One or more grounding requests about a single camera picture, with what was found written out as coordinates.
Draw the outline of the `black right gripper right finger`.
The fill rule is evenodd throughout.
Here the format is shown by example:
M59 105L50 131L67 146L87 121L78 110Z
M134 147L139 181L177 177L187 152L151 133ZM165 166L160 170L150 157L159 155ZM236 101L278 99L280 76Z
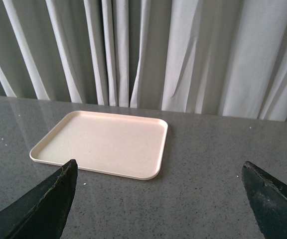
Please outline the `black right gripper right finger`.
M242 181L261 233L266 239L287 239L287 185L246 161Z

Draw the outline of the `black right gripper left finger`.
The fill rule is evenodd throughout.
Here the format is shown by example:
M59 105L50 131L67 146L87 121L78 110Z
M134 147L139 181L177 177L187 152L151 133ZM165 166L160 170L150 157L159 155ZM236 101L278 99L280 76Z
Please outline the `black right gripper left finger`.
M72 159L0 211L0 239L58 239L75 196L78 166Z

